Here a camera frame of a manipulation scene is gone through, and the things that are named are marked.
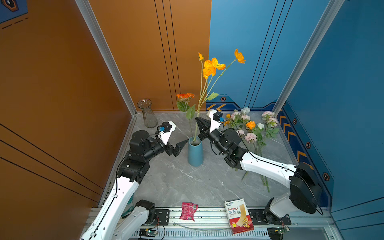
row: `marble floor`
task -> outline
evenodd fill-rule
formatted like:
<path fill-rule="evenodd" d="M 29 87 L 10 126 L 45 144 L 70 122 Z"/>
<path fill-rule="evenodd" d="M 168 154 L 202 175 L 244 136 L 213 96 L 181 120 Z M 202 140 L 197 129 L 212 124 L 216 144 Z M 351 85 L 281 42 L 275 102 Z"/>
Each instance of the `marble floor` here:
<path fill-rule="evenodd" d="M 261 111 L 249 113 L 256 123 L 263 122 L 261 114 Z M 173 146 L 192 136 L 185 113 L 155 113 L 155 115 L 159 125 L 166 121 L 173 121 L 176 124 L 176 130 L 169 139 Z M 205 113 L 200 116 L 208 118 Z M 192 128 L 195 129 L 195 121 L 192 123 Z M 142 114 L 138 113 L 133 131 L 138 130 L 154 134 L 156 128 L 146 128 Z M 289 154 L 280 134 L 277 138 L 267 139 L 265 142 L 267 145 L 263 149 L 263 157 L 293 163 L 292 155 Z M 155 203 L 157 207 L 180 207 L 183 202 L 193 202 L 204 207 L 221 207 L 225 201 L 244 198 L 247 206 L 262 207 L 272 197 L 288 191 L 283 185 L 268 179 L 270 188 L 268 193 L 261 176 L 254 172 L 248 172 L 242 180 L 245 171 L 235 171 L 226 164 L 224 155 L 215 155 L 208 139 L 203 141 L 203 149 L 204 162 L 199 167 L 192 167 L 187 161 L 188 144 L 177 157 L 163 153 L 151 159 L 151 167 L 134 194 L 134 203 L 145 199 Z"/>

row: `orange wall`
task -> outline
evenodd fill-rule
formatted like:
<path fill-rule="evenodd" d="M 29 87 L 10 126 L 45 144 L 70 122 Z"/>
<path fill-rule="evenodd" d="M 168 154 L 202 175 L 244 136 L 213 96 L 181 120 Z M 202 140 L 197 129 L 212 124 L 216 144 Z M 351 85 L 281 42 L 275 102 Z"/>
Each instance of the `orange wall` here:
<path fill-rule="evenodd" d="M 153 110 L 177 111 L 176 94 L 199 95 L 211 0 L 90 3 L 134 103 L 149 98 Z"/>
<path fill-rule="evenodd" d="M 1 238 L 78 239 L 130 113 L 74 1 L 28 1 L 0 39 Z"/>

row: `orange chevron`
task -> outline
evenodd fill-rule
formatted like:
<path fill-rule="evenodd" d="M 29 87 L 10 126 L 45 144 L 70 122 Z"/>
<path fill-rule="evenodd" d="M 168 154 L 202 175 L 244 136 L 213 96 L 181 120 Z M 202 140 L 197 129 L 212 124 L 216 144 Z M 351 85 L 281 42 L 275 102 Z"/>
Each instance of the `orange chevron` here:
<path fill-rule="evenodd" d="M 288 123 L 284 123 L 283 125 L 284 125 L 283 131 L 285 133 L 285 127 L 290 127 L 291 125 L 289 125 Z"/>
<path fill-rule="evenodd" d="M 300 151 L 297 151 L 297 161 L 300 162 L 300 155 L 301 156 L 304 156 L 304 157 L 307 157 L 307 155 L 303 152 L 300 152 Z"/>
<path fill-rule="evenodd" d="M 312 167 L 311 165 L 309 165 L 309 164 L 306 163 L 306 162 L 303 162 L 303 163 L 307 164 L 307 165 L 313 170 L 313 167 Z"/>
<path fill-rule="evenodd" d="M 221 105 L 220 107 L 216 108 L 216 110 L 219 111 L 219 112 L 221 112 L 221 109 L 220 109 L 220 108 L 222 108 L 222 107 L 224 107 L 224 106 L 225 106 L 225 104 L 223 104 L 223 105 Z"/>
<path fill-rule="evenodd" d="M 285 118 L 285 119 L 286 119 L 286 116 L 280 115 L 280 125 L 281 125 L 281 119 L 282 119 L 282 118 Z"/>
<path fill-rule="evenodd" d="M 209 106 L 208 108 L 207 108 L 207 110 L 209 111 L 213 106 L 215 106 L 216 104 L 212 104 L 211 106 Z"/>
<path fill-rule="evenodd" d="M 290 136 L 290 135 L 294 135 L 294 136 L 296 136 L 296 134 L 295 134 L 294 132 L 290 132 L 290 131 L 288 131 L 288 137 L 287 137 L 287 138 L 288 138 L 288 142 L 289 142 L 289 136 Z"/>

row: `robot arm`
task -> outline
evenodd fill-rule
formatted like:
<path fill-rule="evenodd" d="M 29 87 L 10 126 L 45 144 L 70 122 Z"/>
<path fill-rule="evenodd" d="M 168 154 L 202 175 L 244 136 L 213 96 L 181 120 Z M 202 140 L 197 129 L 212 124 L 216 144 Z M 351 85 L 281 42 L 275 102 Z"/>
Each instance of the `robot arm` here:
<path fill-rule="evenodd" d="M 142 224 L 150 224 L 155 218 L 155 204 L 140 200 L 131 214 L 116 225 L 133 193 L 139 187 L 149 169 L 149 161 L 162 152 L 177 156 L 188 140 L 173 147 L 169 142 L 171 133 L 176 125 L 169 121 L 157 127 L 155 138 L 144 130 L 133 133 L 129 142 L 130 150 L 119 164 L 116 181 L 111 193 L 101 208 L 99 214 L 81 236 L 83 240 L 121 240 L 128 239 Z"/>
<path fill-rule="evenodd" d="M 236 130 L 219 132 L 218 128 L 224 121 L 221 112 L 211 110 L 209 117 L 210 121 L 196 118 L 200 129 L 199 138 L 208 138 L 225 155 L 224 160 L 229 166 L 264 175 L 290 189 L 286 194 L 270 199 L 264 210 L 267 223 L 280 224 L 280 219 L 293 211 L 316 212 L 322 189 L 308 165 L 284 164 L 253 154 L 238 146 L 242 139 Z"/>

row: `clear glass vase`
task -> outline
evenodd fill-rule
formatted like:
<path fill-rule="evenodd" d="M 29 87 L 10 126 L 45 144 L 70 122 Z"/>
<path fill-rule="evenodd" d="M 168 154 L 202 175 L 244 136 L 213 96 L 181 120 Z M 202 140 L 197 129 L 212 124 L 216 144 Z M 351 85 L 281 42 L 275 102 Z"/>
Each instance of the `clear glass vase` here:
<path fill-rule="evenodd" d="M 137 103 L 137 107 L 143 112 L 144 125 L 148 128 L 157 126 L 157 119 L 151 109 L 152 101 L 149 99 L 142 99 Z"/>

